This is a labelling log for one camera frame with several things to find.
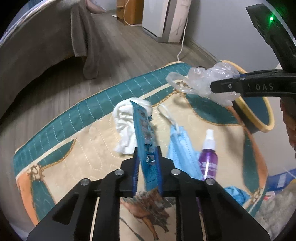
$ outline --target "purple bottle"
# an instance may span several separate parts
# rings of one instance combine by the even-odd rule
[[[214,131],[211,129],[207,130],[207,135],[202,146],[202,152],[198,159],[200,164],[200,169],[206,178],[216,178],[218,157],[215,152],[215,140],[214,140]]]

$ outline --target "baseboard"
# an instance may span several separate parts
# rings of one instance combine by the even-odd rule
[[[186,37],[184,39],[184,44],[190,48],[192,51],[197,53],[199,56],[202,57],[202,59],[208,63],[210,66],[213,66],[214,64],[218,63],[218,60],[214,55],[212,55],[210,52],[205,50],[203,47],[201,47],[199,44],[194,42],[190,37]]]

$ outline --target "mask ear loop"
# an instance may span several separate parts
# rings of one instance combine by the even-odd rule
[[[169,110],[167,109],[167,107],[163,104],[160,104],[157,106],[157,109],[159,111],[159,113],[164,116],[165,118],[167,118],[169,120],[169,122],[171,122],[171,124],[175,127],[177,134],[180,134],[180,129],[179,129],[179,125],[177,124],[177,122],[172,118],[172,114],[169,112]]]

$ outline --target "wooden floor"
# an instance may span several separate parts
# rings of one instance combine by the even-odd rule
[[[81,58],[64,60],[22,90],[0,121],[0,204],[6,217],[26,231],[33,225],[12,170],[15,150],[81,99],[177,60],[180,44],[157,43],[141,27],[124,26],[112,14],[93,15],[104,42],[96,79],[83,77]],[[192,66],[212,66],[187,47],[180,58]]]

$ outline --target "yellow ring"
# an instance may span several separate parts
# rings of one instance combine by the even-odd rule
[[[224,63],[229,63],[233,65],[240,73],[245,74],[247,73],[242,67],[238,66],[237,64],[228,61],[228,60],[223,60],[222,62]],[[269,116],[269,123],[268,125],[264,124],[251,110],[251,108],[246,104],[244,99],[240,96],[235,100],[237,105],[240,107],[240,109],[243,111],[243,113],[248,117],[248,119],[262,132],[269,132],[274,128],[274,113],[272,111],[272,108],[270,106],[269,100],[267,97],[262,97],[263,101],[265,102],[268,116]]]

